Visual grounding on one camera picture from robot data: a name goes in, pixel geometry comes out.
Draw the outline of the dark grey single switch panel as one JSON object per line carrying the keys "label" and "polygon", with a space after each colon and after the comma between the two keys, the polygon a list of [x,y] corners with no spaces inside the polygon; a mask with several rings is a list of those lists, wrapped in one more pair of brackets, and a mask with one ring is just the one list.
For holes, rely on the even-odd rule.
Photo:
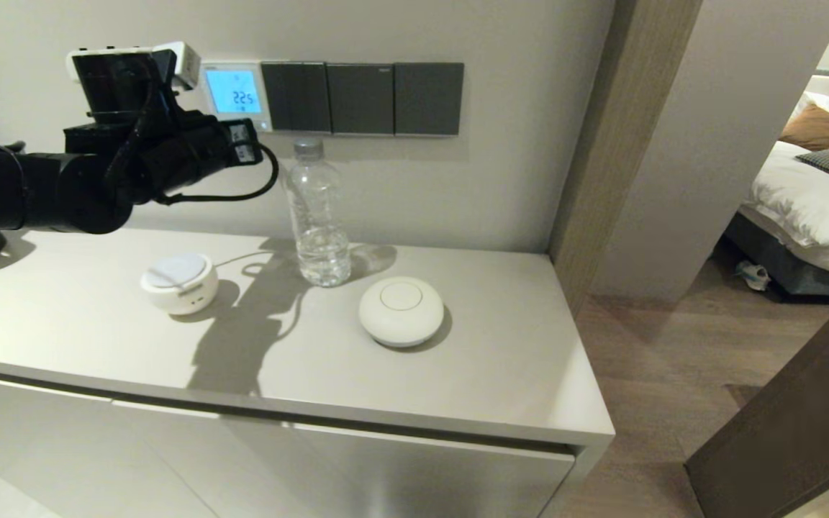
{"label": "dark grey single switch panel", "polygon": [[327,63],[332,133],[394,134],[394,66]]}
{"label": "dark grey single switch panel", "polygon": [[457,137],[464,76],[464,63],[395,63],[395,134]]}

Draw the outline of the white pillow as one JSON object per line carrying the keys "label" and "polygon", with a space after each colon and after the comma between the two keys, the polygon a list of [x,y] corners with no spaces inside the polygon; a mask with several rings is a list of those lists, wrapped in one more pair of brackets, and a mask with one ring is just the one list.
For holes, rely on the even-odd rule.
{"label": "white pillow", "polygon": [[799,98],[799,101],[796,103],[795,107],[793,108],[792,114],[790,114],[789,118],[787,119],[787,124],[798,118],[802,115],[803,111],[808,108],[810,105],[815,105],[818,108],[823,109],[823,111],[829,113],[829,95],[825,95],[823,93],[815,93],[810,91],[804,91]]}

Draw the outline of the white wall thermostat panel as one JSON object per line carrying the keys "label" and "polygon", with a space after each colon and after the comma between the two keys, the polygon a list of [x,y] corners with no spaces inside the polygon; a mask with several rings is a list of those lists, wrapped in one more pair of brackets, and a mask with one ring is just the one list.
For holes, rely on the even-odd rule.
{"label": "white wall thermostat panel", "polygon": [[201,88],[219,120],[250,119],[258,132],[272,132],[272,112],[260,60],[201,63]]}

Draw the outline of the bed with white duvet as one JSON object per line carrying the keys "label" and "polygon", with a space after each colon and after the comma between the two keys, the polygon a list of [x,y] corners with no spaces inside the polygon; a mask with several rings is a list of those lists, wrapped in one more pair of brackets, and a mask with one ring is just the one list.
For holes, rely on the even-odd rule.
{"label": "bed with white duvet", "polygon": [[829,174],[797,159],[806,153],[776,142],[738,213],[803,262],[829,271]]}

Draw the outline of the beige cabinet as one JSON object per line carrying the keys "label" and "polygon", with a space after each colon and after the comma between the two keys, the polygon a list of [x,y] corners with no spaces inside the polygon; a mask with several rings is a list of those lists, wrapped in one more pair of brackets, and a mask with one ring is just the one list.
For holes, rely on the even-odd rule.
{"label": "beige cabinet", "polygon": [[[563,514],[616,430],[549,259],[356,245],[337,288],[309,285],[289,240],[121,230],[29,232],[0,257],[0,383],[359,432],[570,453],[537,518]],[[218,292],[197,314],[155,308],[142,272],[198,253]],[[434,286],[427,343],[390,348],[358,320],[383,278]]]}

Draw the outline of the white round dome device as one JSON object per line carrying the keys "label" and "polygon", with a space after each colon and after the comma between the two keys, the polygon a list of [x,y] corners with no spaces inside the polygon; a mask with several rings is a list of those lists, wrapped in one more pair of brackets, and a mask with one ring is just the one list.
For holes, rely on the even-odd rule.
{"label": "white round dome device", "polygon": [[395,276],[369,286],[358,305],[367,335],[390,348],[417,347],[440,331],[445,306],[434,286],[418,278]]}

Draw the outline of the beige cabinet door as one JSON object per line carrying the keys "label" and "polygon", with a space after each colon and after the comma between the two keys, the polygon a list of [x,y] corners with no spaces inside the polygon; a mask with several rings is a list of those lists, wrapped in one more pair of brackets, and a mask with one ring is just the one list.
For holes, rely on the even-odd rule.
{"label": "beige cabinet door", "polygon": [[115,402],[219,518],[537,518],[570,453]]}
{"label": "beige cabinet door", "polygon": [[63,518],[216,518],[105,398],[0,383],[0,478]]}

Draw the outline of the dark grey triple switch panel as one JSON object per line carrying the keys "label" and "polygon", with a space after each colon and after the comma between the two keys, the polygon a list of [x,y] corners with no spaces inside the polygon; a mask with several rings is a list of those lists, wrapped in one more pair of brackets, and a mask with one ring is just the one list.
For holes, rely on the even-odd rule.
{"label": "dark grey triple switch panel", "polygon": [[325,63],[263,61],[261,68],[274,132],[331,134]]}

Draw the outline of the white round device bluish lid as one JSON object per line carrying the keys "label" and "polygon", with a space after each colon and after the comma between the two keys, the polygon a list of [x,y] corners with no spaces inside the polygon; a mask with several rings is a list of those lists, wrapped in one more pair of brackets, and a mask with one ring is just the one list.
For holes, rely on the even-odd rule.
{"label": "white round device bluish lid", "polygon": [[206,255],[182,253],[149,265],[140,277],[148,301],[165,314],[197,314],[217,297],[219,276]]}

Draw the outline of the dark bed base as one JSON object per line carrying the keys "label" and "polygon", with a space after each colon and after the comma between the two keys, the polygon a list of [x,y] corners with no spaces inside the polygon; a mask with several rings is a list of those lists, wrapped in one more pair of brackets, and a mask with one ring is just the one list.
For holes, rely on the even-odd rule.
{"label": "dark bed base", "polygon": [[743,214],[735,214],[722,235],[744,259],[766,269],[781,295],[829,298],[829,270],[803,261]]}

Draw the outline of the dark brown wooden door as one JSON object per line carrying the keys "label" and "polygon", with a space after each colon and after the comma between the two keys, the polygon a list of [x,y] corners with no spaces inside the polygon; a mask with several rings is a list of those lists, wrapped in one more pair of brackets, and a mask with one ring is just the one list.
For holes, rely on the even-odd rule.
{"label": "dark brown wooden door", "polygon": [[704,518],[784,518],[829,491],[829,320],[684,467]]}

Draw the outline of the brown pillow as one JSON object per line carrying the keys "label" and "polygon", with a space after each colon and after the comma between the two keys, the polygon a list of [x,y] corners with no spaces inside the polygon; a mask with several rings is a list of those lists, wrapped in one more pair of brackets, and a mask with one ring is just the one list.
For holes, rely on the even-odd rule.
{"label": "brown pillow", "polygon": [[829,112],[809,104],[797,117],[787,122],[779,141],[799,145],[812,152],[829,150]]}

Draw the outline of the white shoe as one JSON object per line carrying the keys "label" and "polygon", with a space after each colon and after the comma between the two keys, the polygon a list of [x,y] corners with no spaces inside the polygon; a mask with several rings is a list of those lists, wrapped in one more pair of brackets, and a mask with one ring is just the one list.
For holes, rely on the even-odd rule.
{"label": "white shoe", "polygon": [[772,281],[769,272],[757,263],[741,261],[735,265],[735,276],[742,278],[749,289],[757,292],[765,292]]}

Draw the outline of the wooden door frame post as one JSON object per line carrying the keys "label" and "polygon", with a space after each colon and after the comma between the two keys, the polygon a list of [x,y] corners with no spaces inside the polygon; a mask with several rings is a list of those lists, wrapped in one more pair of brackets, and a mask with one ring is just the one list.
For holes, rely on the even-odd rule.
{"label": "wooden door frame post", "polygon": [[605,257],[703,0],[615,0],[548,255],[572,316]]}

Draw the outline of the clear plastic water bottle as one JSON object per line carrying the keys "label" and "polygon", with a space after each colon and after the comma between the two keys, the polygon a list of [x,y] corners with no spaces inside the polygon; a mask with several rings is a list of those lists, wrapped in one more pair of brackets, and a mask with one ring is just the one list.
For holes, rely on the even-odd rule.
{"label": "clear plastic water bottle", "polygon": [[325,158],[325,142],[300,137],[296,163],[283,177],[299,269],[314,286],[339,286],[349,279],[349,239],[339,216],[341,174]]}

